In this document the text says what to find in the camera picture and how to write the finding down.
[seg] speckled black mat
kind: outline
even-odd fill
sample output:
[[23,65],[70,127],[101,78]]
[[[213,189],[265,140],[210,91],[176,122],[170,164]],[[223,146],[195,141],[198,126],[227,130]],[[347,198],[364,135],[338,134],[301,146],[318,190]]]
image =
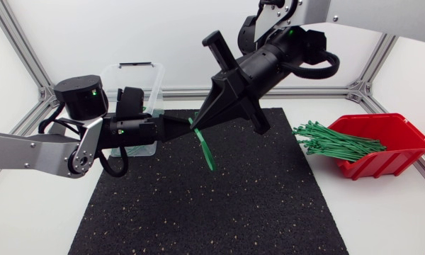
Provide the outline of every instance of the speckled black mat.
[[264,112],[264,136],[245,120],[203,131],[216,172],[192,133],[103,174],[69,253],[347,254],[283,110]]

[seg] bundle of green zip ties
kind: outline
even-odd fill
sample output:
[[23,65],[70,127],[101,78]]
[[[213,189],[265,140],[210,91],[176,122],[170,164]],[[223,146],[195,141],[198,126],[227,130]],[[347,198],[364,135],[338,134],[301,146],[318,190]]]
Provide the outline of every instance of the bundle of green zip ties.
[[356,162],[367,154],[386,150],[386,146],[383,146],[379,140],[345,135],[311,120],[306,125],[294,127],[293,134],[310,138],[310,140],[297,141],[305,144],[308,155],[322,154]]

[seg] red storage bin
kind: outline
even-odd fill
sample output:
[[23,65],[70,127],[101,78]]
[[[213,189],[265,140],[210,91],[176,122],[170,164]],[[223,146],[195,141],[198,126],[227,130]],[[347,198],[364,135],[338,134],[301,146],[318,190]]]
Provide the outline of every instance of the red storage bin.
[[364,176],[399,176],[425,153],[425,136],[398,113],[345,115],[329,128],[347,135],[380,140],[387,147],[385,152],[370,153],[354,163],[336,159],[344,176],[354,181]]

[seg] green zip tie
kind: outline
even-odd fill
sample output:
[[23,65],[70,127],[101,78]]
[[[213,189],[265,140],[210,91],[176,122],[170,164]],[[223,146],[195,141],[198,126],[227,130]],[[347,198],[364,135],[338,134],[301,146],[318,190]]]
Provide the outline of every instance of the green zip tie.
[[310,138],[297,141],[304,144],[308,155],[322,154],[355,162],[367,154],[386,150],[379,140],[345,135],[311,120],[306,125],[294,127],[293,134]]
[[[189,118],[189,123],[192,125],[193,123],[192,118]],[[205,154],[206,163],[208,163],[208,166],[210,167],[211,171],[215,171],[216,165],[214,162],[214,158],[213,158],[213,155],[211,154],[210,148],[206,144],[205,138],[203,138],[203,135],[201,134],[201,131],[198,130],[198,128],[194,129],[194,131],[197,134],[198,139],[200,140],[201,148],[203,149],[203,154]]]

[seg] aluminum frame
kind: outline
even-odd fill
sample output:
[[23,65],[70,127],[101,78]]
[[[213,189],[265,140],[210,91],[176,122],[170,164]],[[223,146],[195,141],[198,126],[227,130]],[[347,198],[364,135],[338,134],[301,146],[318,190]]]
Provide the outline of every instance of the aluminum frame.
[[[50,108],[57,105],[53,94],[53,83],[27,41],[6,0],[0,0],[0,26],[41,91],[41,102],[11,131],[11,134],[15,135],[27,135],[33,130],[35,124],[50,112]],[[396,41],[397,36],[382,34],[362,74],[347,87],[276,87],[267,93],[265,98],[347,98],[359,103],[369,113],[386,113],[381,104],[373,98],[371,88],[375,76]],[[195,100],[205,98],[208,92],[209,89],[172,89],[165,90],[164,97],[167,100]],[[414,165],[425,177],[425,156]]]
[[6,0],[0,0],[0,27],[39,90],[38,103],[10,131],[12,135],[29,135],[58,101],[53,93],[53,83],[36,57]]

